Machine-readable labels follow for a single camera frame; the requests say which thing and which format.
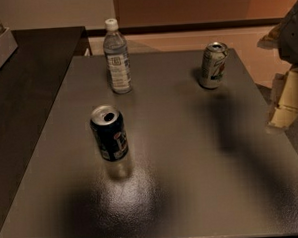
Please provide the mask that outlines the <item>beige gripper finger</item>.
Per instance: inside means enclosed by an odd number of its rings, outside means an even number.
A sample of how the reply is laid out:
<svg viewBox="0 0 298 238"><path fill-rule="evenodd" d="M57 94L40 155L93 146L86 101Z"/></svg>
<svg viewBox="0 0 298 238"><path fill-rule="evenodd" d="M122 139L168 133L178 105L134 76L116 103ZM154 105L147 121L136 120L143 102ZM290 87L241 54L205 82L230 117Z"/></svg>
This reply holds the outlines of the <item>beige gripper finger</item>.
<svg viewBox="0 0 298 238"><path fill-rule="evenodd" d="M277 73L272 82L266 131L281 133L298 117L298 65L293 65L285 74Z"/></svg>

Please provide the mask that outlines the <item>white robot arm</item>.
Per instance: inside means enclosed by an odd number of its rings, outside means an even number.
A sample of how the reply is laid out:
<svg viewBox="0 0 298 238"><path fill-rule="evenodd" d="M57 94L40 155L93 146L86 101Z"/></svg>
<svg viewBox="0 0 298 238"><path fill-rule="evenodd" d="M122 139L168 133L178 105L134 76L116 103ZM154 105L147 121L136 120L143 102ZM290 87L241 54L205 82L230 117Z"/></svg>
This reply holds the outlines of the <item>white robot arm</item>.
<svg viewBox="0 0 298 238"><path fill-rule="evenodd" d="M291 64L285 74L274 76L266 122L269 133L288 130L298 117L298 0L257 46L276 49L280 59Z"/></svg>

